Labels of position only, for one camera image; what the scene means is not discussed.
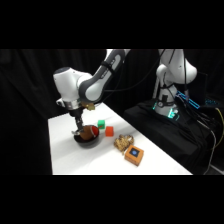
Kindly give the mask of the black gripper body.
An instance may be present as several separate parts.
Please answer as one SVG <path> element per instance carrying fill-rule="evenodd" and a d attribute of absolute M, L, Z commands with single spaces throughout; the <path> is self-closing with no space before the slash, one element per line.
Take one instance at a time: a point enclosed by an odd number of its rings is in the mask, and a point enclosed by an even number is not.
<path fill-rule="evenodd" d="M 70 110 L 69 114 L 75 118 L 75 122 L 78 127 L 83 126 L 83 120 L 82 120 L 83 108 L 82 107 L 74 109 L 74 110 Z"/>

